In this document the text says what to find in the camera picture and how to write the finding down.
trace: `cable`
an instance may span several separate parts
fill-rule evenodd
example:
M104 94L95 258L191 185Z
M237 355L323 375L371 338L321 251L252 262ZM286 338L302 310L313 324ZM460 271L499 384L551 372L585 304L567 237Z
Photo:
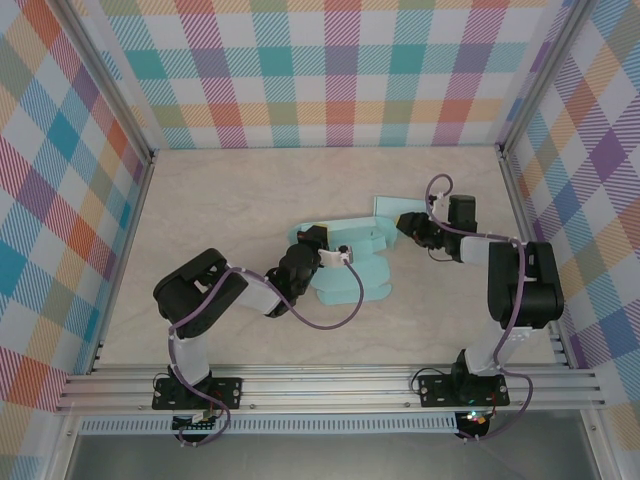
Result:
M173 341L174 341L175 336L176 336L176 331L178 330L178 328L183 327L184 325L186 325L187 323L192 321L194 318L196 318L198 315L200 315L204 311L205 308L207 308L207 306L215 298L216 294L218 293L218 291L220 290L220 288L222 287L224 282L229 278L229 276L232 273L242 273L244 275L248 275L250 277L253 277L256 280L259 280L260 282L264 283L269 288L271 288L271 290L273 290L273 292L278 296L278 298L282 301L282 303L285 304L285 306L289 309L289 311L291 313L293 313L293 315L298 320L300 320L302 323L304 323L305 325L308 325L309 327L315 328L317 330L335 330L336 328L340 328L340 327L346 325L347 323L349 323L353 319L353 317L356 316L356 314L360 310L360 307L362 307L362 303L364 302L364 285L362 284L362 280L360 279L360 276L355 271L355 269L351 266L351 263L349 263L348 260L344 260L343 259L343 262L344 262L345 266L351 271L351 273L355 277L356 281L358 282L358 288L360 289L360 297L358 298L358 303L357 303L356 307L353 309L353 312L351 312L351 314L347 318L345 318L344 320L342 320L342 321L340 321L340 322L338 322L336 324L333 324L333 325L316 325L315 323L310 322L309 320L304 318L302 315L300 315L296 311L295 308L293 308L293 305L291 305L289 303L289 301L286 299L286 297L282 293L280 293L280 291L266 277L264 277L264 276L262 276L262 275L260 275L260 274L258 274L256 272L252 272L251 270L247 270L246 268L231 267L231 268L227 269L222 274L222 276L220 277L220 280L218 280L216 282L216 284L211 289L211 291L209 292L207 297L203 300L203 302L200 305L198 305L198 307L193 312L191 312L189 315L184 317L182 320L179 320L178 322L174 323L173 325L171 325L169 327L169 358L171 359L171 365L173 367L173 372L175 373L176 378L191 393L194 393L195 395L199 396L200 398L203 398L203 399L207 400L209 403L211 403L213 405L216 405L218 408L220 408L222 410L222 412L224 412L226 414L226 417L227 417L223 427L219 431L217 431L216 433L212 433L211 435L208 435L204 440L202 440L200 442L187 442L182 437L182 430L179 430L178 431L178 438L182 442L183 446L184 445L189 445L189 446L192 446L192 447L197 447L199 445L205 445L207 443L213 442L214 440L219 438L224 433L224 431L227 428L229 428L229 425L231 424L231 412L230 412L229 408L223 402L221 402L220 400L217 400L217 399L207 395L206 393L201 392L200 390L196 389L192 385L190 385L189 382L187 382L187 380L182 375L182 372L180 372L180 369L178 368L178 362L176 361L176 354L175 354L175 349L174 349L174 344L173 344Z
M493 403L493 408L491 409L491 418L496 416L496 407L498 406L496 401L496 394L491 392L491 403Z
M518 249L518 256L519 256L519 266L518 266L518 286L516 289L516 297L515 297L515 301L514 301L514 305L513 305L513 312L511 313L511 318L509 319L509 323L507 324L507 328L505 328L504 333L502 334L502 337L500 338L500 341L498 342L498 344L496 345L495 350L493 351L493 361L496 364L496 367L498 368L498 370L500 371L500 373L502 373L503 375L506 375L508 377L516 377L516 378L522 378L524 379L528 386L529 386L529 391L527 394L527 398L525 399L524 403L522 404L522 407L520 408L520 410L518 410L518 412L515 414L515 416L513 417L513 419L502 425L500 428L498 428L497 430L485 435L484 437L482 437L483 440L489 440L490 438L494 438L497 435L503 433L504 431L506 431L507 429L511 428L513 426L514 423L516 423L524 414L524 412L527 410L527 407L529 407L529 404L531 403L531 398L533 397L533 382L531 381L531 378L529 378L528 375L525 375L523 373L515 373L515 372L509 372L508 370L505 370L501 365L500 362L498 361L498 354L500 353L500 350L502 350L502 347L504 346L504 344L507 342L507 339L509 338L509 334L511 333L511 331L513 330L513 327L516 324L516 321L518 319L518 314L520 313L520 306L522 305L522 295L524 292L524 282L525 282L525 253L524 253L524 246L522 245L522 242L520 240L518 240L517 238L510 238L510 237L505 237L503 235L495 235L495 234L491 234L491 233L474 233L474 232L465 232L463 230L458 230L456 228L453 228L449 225L446 225L445 223L441 222L433 213L433 210L431 208L431 205L429 204L429 198L431 195L431 187L433 187L433 184L439 180L440 178L444 178L449 182L449 188L448 190L443 194L443 197L446 197L447 195L449 195L452 190L453 190L453 179L451 178L451 176L447 175L446 173L439 173L438 175L436 175L435 177L433 177L431 179L431 181L429 182L429 184L427 185L427 190L425 192L425 204L427 207L427 214L429 215L429 217L431 218L431 220L438 225L441 229L446 230L448 232L451 233L455 233L458 235L463 235L466 237L479 237L479 238L489 238L491 240L498 240L501 242L509 242L512 243L513 245L516 246L516 248ZM467 438L474 438L471 435L465 434L464 432L460 432L463 436L467 437Z
M153 385L153 391L154 391L154 392L155 392L155 390L156 390L156 380L158 379L158 377L159 377L160 375L165 375L166 377L171 377L171 375L169 375L168 373L164 373L164 372L156 373L156 375L153 377L153 380L151 380L151 383L152 383L152 385Z
M431 260L435 261L435 262L441 262L441 263L445 263L445 262L453 262L453 258L436 258L431 254L431 249L427 249L427 255L429 255L429 258L431 258Z
M438 370L437 368L431 368L431 367L424 367L421 368L420 370L418 370L414 375L413 378L411 379L411 381L409 382L409 390L411 390L412 393L415 393L416 395L420 395L419 392L416 392L413 389L413 382L416 381L416 378L418 378L418 375L420 375L420 372L424 372L425 370L433 370L434 372L438 372L440 375L445 375L445 373L441 370Z

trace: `teal plastic piece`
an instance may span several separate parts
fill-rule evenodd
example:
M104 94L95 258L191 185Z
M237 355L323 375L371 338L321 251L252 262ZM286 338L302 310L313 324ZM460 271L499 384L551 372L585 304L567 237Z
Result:
M426 211L427 207L424 204L424 199L416 200L413 198L380 196L377 196L373 199L373 214L377 217L391 219L391 221L394 223L394 228L395 222L403 213Z
M351 245L354 252L374 253L392 248L398 238L393 220L384 217L363 217L296 225L289 231L289 243L293 245L297 242L296 234L299 230L305 232L313 225L325 225L329 229L331 250L335 250L340 245Z
M389 262L384 257L367 255L364 259L353 260L351 266L362 280L365 291L368 287L378 287L391 278ZM323 292L359 291L358 282L347 267L318 269L311 280L311 286Z
M386 258L375 252L393 247L398 231L393 220L384 217L363 217L303 223L288 234L289 243L297 242L297 232L313 225L324 225L329 232L329 249L350 245L353 251L352 267L358 273L365 289L365 301L381 300L391 293L391 269ZM360 296L358 283L347 267L321 268L311 280L318 298L325 305L356 303Z
M364 301L382 300L391 293L390 284L381 285L379 287L368 287L364 290ZM360 290L347 290L343 292L323 292L318 290L318 298L324 305L343 305L345 303L358 303L360 298Z

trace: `plaid wall panel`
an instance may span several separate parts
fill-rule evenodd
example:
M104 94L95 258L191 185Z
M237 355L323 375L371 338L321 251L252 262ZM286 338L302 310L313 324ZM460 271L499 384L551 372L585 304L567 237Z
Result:
M44 0L0 6L0 478L87 358L142 161Z
M552 3L100 1L169 148L493 144Z
M619 459L640 467L640 2L601 1L547 91L514 167L556 252L564 325L601 373ZM638 472L629 478L639 478Z
M127 103L129 108L131 109L131 113L133 114L134 118L138 122L138 126L140 127L140 130L145 140L147 141L147 144L154 148L158 147L157 142L153 138L153 135L149 130L149 126L147 125L147 122L144 116L142 115L142 112L140 111L140 107L136 104L133 94L127 87L127 84L122 77L122 73L120 69L116 65L116 62L113 59L113 56L111 55L109 50L107 49L102 37L98 34L98 29L96 27L96 24L93 21L93 19L89 16L89 12L86 9L84 0L71 0L71 3L73 4L73 6L76 9L76 12L80 16L86 32L89 34L89 37L91 38L95 47L98 49L98 51L102 55L102 59L104 60L104 63L107 69L111 73L111 77L113 78L116 85L118 86L118 89L122 94L123 100Z
M536 59L531 64L531 68L527 72L527 76L525 81L522 83L520 90L518 91L518 96L516 97L515 102L511 106L511 110L509 110L509 115L507 115L507 120L504 122L502 129L500 130L500 134L498 135L497 142L504 143L509 130L511 130L511 126L513 125L513 121L516 118L516 115L520 111L520 107L522 106L522 102L527 98L531 88L533 87L536 79L538 78L538 74L542 69L542 66L546 63L549 53L551 52L551 46L555 43L558 35L562 31L562 27L564 22L567 20L567 16L569 12L571 12L571 8L576 3L576 0L563 0L562 6L558 13L556 14L556 18L551 25L551 28L547 32L547 35L544 38L544 42L542 42L542 46L536 55Z

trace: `purple cable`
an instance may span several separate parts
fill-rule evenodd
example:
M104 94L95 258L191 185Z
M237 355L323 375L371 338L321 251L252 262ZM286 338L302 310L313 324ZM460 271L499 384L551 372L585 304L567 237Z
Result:
M463 230L458 230L458 229L452 228L452 227L450 227L448 225L445 225L440 220L438 220L438 218L434 215L433 210L431 209L431 205L429 204L429 196L431 194L431 187L440 178L446 178L447 181L449 182L449 189L443 194L443 196L446 197L453 190L453 179L449 175L447 175L446 173L439 173L438 175L433 177L431 179L431 181L429 182L429 184L427 185L427 191L425 193L425 203L426 203L426 207L427 207L427 214L429 215L431 220L436 225L438 225L441 229L446 230L448 232L456 233L456 234L459 234L459 235L464 235L464 236L467 236L467 237L489 238L491 240L509 242L509 243L514 244L516 246L516 248L518 249L519 274L518 274L518 286L517 286L517 289L516 289L516 298L515 298L515 302L514 302L514 305L513 305L513 312L511 313L511 318L509 319L509 323L507 324L507 328L505 328L504 333L502 334L502 337L500 338L500 341L498 342L498 345L496 345L496 348L493 351L493 361L495 362L496 366L498 367L498 370L500 371L500 373L502 373L502 374L504 374L504 375L506 375L508 377L517 377L517 378L523 378L524 380L526 380L526 382L529 384L529 392L527 394L527 398L525 399L524 403L522 404L522 408L520 410L518 410L518 413L516 413L516 415L514 416L513 420L511 420L509 423L501 426L497 430L489 433L488 435L485 435L484 437L482 437L483 440L489 440L490 438L496 437L497 435L499 435L499 434L503 433L504 431L506 431L507 429L511 428L511 426L513 426L513 424L516 423L516 421L518 421L520 419L520 417L522 417L524 412L527 410L527 407L531 403L531 398L533 397L533 382L531 381L531 378L529 378L528 375L525 375L523 373L515 373L515 372L509 372L509 371L505 370L504 368L502 368L502 366L500 365L500 362L498 361L498 354L500 353L500 350L502 350L502 347L506 343L507 339L509 338L509 334L511 333L511 331L513 330L513 327L516 324L516 321L518 319L518 313L520 313L520 306L522 305L522 295L523 295L523 292L524 292L524 281L525 281L525 253L524 253L524 246L522 245L522 242L520 240L518 240L517 238L509 238L509 237L505 237L503 235L494 235L494 234L491 234L491 233L484 234L484 233L465 232ZM467 438L474 438L471 435L465 434L464 432L460 432L460 433L461 433L461 435L463 435L463 436L465 436Z
M183 445L190 445L192 447L197 447L198 445L205 445L205 444L207 444L209 442L213 442L215 439L219 438L224 433L224 431L227 428L229 428L229 425L231 423L231 411L220 400L216 400L215 398L207 395L206 393L203 393L200 390L197 390L195 387L190 385L189 382L187 382L187 380L184 378L184 376L182 375L182 372L180 372L180 369L178 368L178 364L177 364L177 361L176 361L175 350L174 350L174 345L173 345L173 340L174 340L175 335L176 335L176 330L178 328L180 328L180 327L183 327L187 323L189 323L191 320L193 320L198 315L200 315L205 308L207 308L207 306L213 301L214 297L216 296L216 294L218 293L218 291L220 290L220 288L222 287L224 282L227 280L227 278L229 278L229 276L232 273L242 273L244 275L248 275L250 277L255 278L256 280L261 281L265 285L267 285L269 288L271 288L271 290L273 290L273 292L278 296L278 298L280 300L282 300L282 303L285 304L285 306L289 309L289 311L291 311L291 313L293 313L293 315L298 320L300 320L302 323L304 323L305 325L308 325L311 328L315 328L317 330L335 330L336 328L340 328L340 327L346 325L347 323L349 323L353 319L353 317L356 316L356 314L360 310L360 307L362 307L362 302L364 302L364 285L362 284L362 280L360 279L360 276L358 275L358 273L354 270L354 268L351 266L351 264L347 260L343 260L343 262L346 265L346 267L351 271L351 273L355 277L356 281L358 282L358 288L360 289L360 297L358 298L358 303L357 303L356 307L353 309L353 312L351 312L351 314L347 318L345 318L344 320L342 320L342 321L340 321L340 322L338 322L338 323L336 323L334 325L316 325L315 323L310 322L309 320L304 318L302 315L300 315L296 311L295 308L293 308L293 305L291 305L289 303L289 301L285 298L285 296L282 293L280 293L280 291L266 277L264 277L263 275L260 275L259 273L252 272L251 270L247 270L245 268L231 267L231 268L229 268L228 270L226 270L222 274L222 276L220 277L220 280L218 280L218 282L216 282L214 287L211 289L211 291L209 292L207 297L204 299L204 301L198 306L198 308L196 308L193 312L191 312L189 315L184 317L182 320L179 320L178 322L174 323L173 325L171 325L169 327L169 358L171 359L171 364L173 365L173 372L175 373L176 378L190 392L192 392L192 393L198 395L199 397L207 400L208 402L211 402L214 405L218 406L219 408L222 409L222 411L224 411L224 413L227 416L226 421L224 423L224 426L218 432L212 433L211 435L208 435L201 442L192 442L192 443L186 442L184 440L184 438L182 437L182 430L179 430L178 431L178 438L180 439L180 441L182 442Z

